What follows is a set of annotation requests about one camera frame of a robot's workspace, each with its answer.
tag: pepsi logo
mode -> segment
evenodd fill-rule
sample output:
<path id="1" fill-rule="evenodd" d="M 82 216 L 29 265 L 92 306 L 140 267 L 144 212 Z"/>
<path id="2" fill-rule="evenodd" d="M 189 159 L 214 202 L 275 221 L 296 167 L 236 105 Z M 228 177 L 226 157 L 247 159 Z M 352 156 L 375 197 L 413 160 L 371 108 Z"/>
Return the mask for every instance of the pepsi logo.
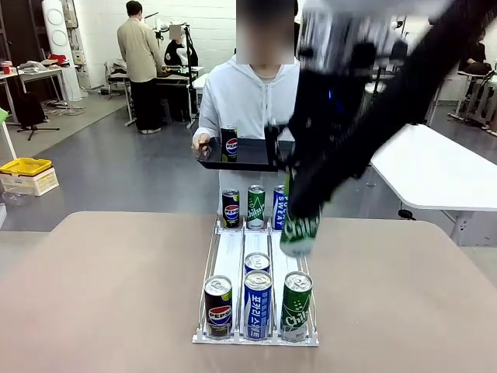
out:
<path id="1" fill-rule="evenodd" d="M 228 154 L 235 155 L 237 149 L 238 149 L 237 138 L 232 138 L 231 140 L 228 140 L 228 142 L 226 142 L 226 152 L 228 152 Z"/>
<path id="2" fill-rule="evenodd" d="M 236 204 L 230 204 L 224 209 L 224 214 L 229 220 L 235 220 L 238 217 L 238 211 L 240 208 Z"/>
<path id="3" fill-rule="evenodd" d="M 224 325 L 229 323 L 231 319 L 231 306 L 223 305 L 209 310 L 209 320 L 216 325 Z"/>

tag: white air purifier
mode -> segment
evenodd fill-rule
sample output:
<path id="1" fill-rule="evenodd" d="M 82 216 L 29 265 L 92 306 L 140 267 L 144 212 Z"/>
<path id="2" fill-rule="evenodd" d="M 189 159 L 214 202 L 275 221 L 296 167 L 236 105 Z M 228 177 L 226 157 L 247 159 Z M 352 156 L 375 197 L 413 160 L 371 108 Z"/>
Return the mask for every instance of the white air purifier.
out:
<path id="1" fill-rule="evenodd" d="M 47 27 L 48 41 L 53 54 L 64 55 L 71 66 L 63 70 L 64 84 L 71 101 L 81 99 L 78 75 L 76 74 L 75 62 L 72 57 L 71 45 L 69 44 L 68 30 L 65 25 L 64 11 L 61 0 L 43 0 L 41 2 L 45 26 Z"/>

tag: blue soda can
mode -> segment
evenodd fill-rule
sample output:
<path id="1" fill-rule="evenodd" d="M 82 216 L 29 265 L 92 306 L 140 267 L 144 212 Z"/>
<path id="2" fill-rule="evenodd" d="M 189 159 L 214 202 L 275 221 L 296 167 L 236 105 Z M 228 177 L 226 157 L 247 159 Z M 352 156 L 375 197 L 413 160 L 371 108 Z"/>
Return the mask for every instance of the blue soda can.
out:
<path id="1" fill-rule="evenodd" d="M 253 270 L 263 270 L 269 273 L 270 267 L 271 259 L 266 254 L 252 253 L 245 258 L 245 274 Z"/>
<path id="2" fill-rule="evenodd" d="M 273 193 L 273 229 L 275 231 L 283 231 L 287 206 L 288 196 L 285 194 L 285 186 L 279 185 L 274 188 Z"/>
<path id="3" fill-rule="evenodd" d="M 245 275 L 244 288 L 245 338 L 265 340 L 269 337 L 273 279 L 263 270 L 253 270 Z"/>

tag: man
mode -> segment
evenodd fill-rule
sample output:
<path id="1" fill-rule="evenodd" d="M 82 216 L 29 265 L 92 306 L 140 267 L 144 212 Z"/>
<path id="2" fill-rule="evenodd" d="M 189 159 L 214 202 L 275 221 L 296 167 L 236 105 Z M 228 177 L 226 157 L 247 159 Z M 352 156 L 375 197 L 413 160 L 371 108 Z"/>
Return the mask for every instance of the man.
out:
<path id="1" fill-rule="evenodd" d="M 472 75 L 487 75 L 492 66 L 485 63 L 485 45 L 482 43 L 485 38 L 485 31 L 481 33 L 478 40 L 467 46 L 466 54 L 459 63 L 459 71 L 467 72 Z"/>
<path id="2" fill-rule="evenodd" d="M 288 12 L 281 3 L 289 3 Z M 271 119 L 287 122 L 294 111 L 299 64 L 288 37 L 293 26 L 292 0 L 239 0 L 237 3 L 238 53 L 217 66 L 203 90 L 199 129 L 193 136 L 193 151 L 199 155 L 221 128 L 236 126 L 239 138 L 264 138 Z M 266 211 L 272 209 L 273 188 L 284 175 L 220 171 L 220 192 L 240 191 L 240 213 L 247 214 L 247 189 L 266 188 Z"/>
<path id="3" fill-rule="evenodd" d="M 162 56 L 154 32 L 141 22 L 141 4 L 131 1 L 126 8 L 130 18 L 117 30 L 117 41 L 131 80 L 137 129 L 141 134 L 154 134 L 161 130 L 161 104 L 155 79 L 162 71 Z"/>

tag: can lid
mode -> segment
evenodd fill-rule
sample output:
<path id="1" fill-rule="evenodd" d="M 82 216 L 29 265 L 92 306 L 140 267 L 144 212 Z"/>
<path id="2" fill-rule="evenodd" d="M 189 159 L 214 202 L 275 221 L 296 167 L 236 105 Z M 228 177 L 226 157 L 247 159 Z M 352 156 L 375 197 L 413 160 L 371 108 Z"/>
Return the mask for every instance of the can lid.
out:
<path id="1" fill-rule="evenodd" d="M 285 285 L 292 291 L 303 293 L 312 289 L 312 278 L 304 272 L 290 272 L 285 278 Z"/>
<path id="2" fill-rule="evenodd" d="M 239 194 L 240 194 L 240 191 L 236 190 L 236 189 L 223 190 L 223 196 L 238 196 Z"/>
<path id="3" fill-rule="evenodd" d="M 253 270 L 245 275 L 245 285 L 251 290 L 266 290 L 272 284 L 273 279 L 264 270 Z"/>
<path id="4" fill-rule="evenodd" d="M 252 253 L 245 258 L 245 265 L 253 270 L 264 270 L 269 267 L 270 259 L 266 254 Z"/>
<path id="5" fill-rule="evenodd" d="M 225 295 L 231 290 L 231 281 L 225 276 L 212 276 L 207 278 L 203 288 L 210 295 Z"/>
<path id="6" fill-rule="evenodd" d="M 249 187 L 248 191 L 252 193 L 265 193 L 266 188 L 262 185 L 252 185 Z"/>

